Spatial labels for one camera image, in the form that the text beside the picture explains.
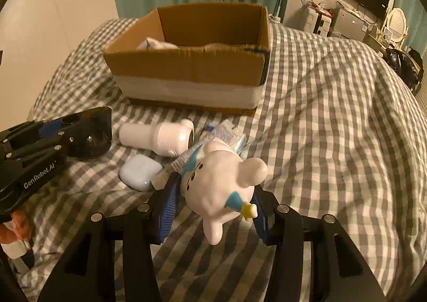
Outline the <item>person's left hand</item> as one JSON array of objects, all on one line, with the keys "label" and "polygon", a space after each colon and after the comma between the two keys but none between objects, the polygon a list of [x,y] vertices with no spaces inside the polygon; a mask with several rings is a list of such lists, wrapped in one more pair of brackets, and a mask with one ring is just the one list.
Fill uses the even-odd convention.
[{"label": "person's left hand", "polygon": [[11,244],[16,240],[29,241],[32,233],[29,219],[23,209],[17,209],[11,214],[14,229],[10,230],[3,223],[0,227],[0,242]]}]

